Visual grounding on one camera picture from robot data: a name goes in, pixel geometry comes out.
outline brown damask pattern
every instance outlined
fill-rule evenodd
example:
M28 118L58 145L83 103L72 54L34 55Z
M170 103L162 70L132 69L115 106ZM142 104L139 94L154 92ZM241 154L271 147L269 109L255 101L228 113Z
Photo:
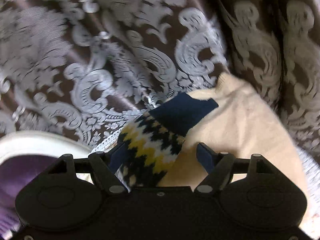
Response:
M229 28L234 72L255 87L297 145L320 163L320 0L217 3Z
M215 85L226 46L208 0L0 0L0 132L91 147L180 91Z
M218 0L218 4L229 27L227 31L232 33L235 72L276 110L282 70L271 1Z
M284 35L281 120L320 162L320 0L278 0Z

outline beige knit fabric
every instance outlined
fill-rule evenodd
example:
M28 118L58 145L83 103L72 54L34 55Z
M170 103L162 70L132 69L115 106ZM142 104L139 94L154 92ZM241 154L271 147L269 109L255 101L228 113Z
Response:
M249 83L222 73L215 88L189 95L202 100L213 98L219 107L189 130L177 160L158 186L194 189L207 176L196 159L196 146L204 142L215 152L230 152L237 158L262 154L308 196L305 174L291 138Z

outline screw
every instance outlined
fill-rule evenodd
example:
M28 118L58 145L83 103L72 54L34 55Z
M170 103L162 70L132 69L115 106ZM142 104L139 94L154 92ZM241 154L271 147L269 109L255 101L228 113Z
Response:
M213 188L209 185L200 185L197 187L197 191L201 193L210 193L213 190Z
M120 185L113 185L109 188L109 191L114 194L119 194L119 193L124 192L124 187L122 187Z

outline purple fabric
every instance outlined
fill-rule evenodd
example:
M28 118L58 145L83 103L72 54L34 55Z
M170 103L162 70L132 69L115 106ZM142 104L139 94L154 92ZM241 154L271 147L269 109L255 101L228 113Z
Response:
M6 160L0 166L0 235L19 222L14 208L19 191L54 160L47 156L24 155Z

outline damask fabric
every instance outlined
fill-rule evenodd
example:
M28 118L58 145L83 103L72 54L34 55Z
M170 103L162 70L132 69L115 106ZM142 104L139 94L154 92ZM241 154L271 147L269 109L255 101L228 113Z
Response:
M320 0L217 1L235 73L320 163Z
M208 0L0 0L0 133L96 150L128 121L228 71Z

